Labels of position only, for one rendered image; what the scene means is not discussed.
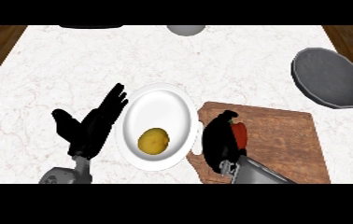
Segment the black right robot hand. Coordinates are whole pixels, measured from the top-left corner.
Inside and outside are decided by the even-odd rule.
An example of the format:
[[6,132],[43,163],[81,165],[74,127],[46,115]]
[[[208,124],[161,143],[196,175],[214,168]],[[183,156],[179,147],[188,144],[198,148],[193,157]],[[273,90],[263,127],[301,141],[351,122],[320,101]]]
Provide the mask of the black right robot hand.
[[213,171],[220,174],[219,165],[223,161],[236,162],[247,150],[238,148],[230,122],[239,114],[224,110],[204,128],[201,136],[202,154]]

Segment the red bell pepper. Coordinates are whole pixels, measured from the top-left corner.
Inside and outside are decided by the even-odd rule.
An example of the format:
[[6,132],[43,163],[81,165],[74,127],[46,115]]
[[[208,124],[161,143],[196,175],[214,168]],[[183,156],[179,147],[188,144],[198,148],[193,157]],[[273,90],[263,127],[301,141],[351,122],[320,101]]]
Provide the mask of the red bell pepper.
[[232,133],[238,142],[238,148],[245,149],[248,142],[247,128],[242,122],[230,122]]

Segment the brown wooden cutting board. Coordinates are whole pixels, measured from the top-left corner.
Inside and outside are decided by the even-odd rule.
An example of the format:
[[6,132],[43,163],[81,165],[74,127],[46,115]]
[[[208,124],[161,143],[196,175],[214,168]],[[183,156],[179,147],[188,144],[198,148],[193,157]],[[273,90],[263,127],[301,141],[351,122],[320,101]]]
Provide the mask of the brown wooden cutting board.
[[[198,110],[201,136],[205,126],[224,110],[239,114],[232,121],[242,122],[247,128],[247,155],[241,156],[255,160],[294,183],[326,184],[329,176],[312,115],[304,112],[207,102]],[[202,144],[201,153],[190,153],[188,161],[204,184],[232,183],[230,176],[216,173],[208,166]]]

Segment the yellow potato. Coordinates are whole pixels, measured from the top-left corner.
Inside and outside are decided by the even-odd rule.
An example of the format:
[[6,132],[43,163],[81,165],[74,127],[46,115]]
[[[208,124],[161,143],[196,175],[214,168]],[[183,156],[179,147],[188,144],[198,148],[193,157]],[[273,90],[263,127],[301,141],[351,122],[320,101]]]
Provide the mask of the yellow potato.
[[149,155],[158,155],[167,149],[170,137],[161,128],[149,129],[137,139],[137,148]]

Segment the grey round bowl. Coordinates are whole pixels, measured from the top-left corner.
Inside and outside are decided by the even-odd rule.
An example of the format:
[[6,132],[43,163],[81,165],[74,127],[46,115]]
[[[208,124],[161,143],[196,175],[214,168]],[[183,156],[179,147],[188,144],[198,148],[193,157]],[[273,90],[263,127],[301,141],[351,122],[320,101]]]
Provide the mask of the grey round bowl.
[[180,36],[192,36],[202,32],[205,29],[204,25],[168,25],[168,30]]

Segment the white plate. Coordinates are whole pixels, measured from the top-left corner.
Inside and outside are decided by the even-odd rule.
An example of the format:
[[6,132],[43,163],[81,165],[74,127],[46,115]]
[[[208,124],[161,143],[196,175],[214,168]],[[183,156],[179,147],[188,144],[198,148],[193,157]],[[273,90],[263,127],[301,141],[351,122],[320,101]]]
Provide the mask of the white plate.
[[[168,83],[145,86],[128,97],[114,128],[120,153],[137,169],[161,171],[173,167],[198,137],[198,111],[186,92]],[[152,128],[162,129],[170,138],[165,150],[157,155],[137,148],[137,139]]]

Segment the dark grey pan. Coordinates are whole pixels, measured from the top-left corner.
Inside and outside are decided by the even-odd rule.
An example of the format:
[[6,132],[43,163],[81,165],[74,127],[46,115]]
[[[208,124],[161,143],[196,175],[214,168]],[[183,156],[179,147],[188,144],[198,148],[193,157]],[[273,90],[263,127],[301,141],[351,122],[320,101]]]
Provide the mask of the dark grey pan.
[[353,108],[353,62],[331,49],[303,49],[291,62],[303,95],[332,109]]

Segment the black flat appliance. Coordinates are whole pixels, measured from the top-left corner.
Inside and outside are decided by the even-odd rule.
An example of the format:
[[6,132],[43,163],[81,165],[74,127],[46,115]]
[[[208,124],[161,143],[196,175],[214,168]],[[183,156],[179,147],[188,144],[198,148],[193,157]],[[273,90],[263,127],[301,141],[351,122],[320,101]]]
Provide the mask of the black flat appliance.
[[97,30],[97,29],[114,29],[123,27],[123,25],[59,25],[66,29],[81,29],[81,30]]

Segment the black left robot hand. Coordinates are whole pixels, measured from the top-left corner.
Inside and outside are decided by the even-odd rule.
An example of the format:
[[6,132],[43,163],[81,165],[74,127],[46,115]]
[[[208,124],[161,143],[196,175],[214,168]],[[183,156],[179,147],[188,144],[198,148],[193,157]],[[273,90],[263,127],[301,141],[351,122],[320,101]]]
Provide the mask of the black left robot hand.
[[53,110],[56,133],[69,142],[69,156],[90,160],[97,155],[128,103],[125,96],[124,85],[117,83],[100,106],[90,111],[81,121],[63,109]]

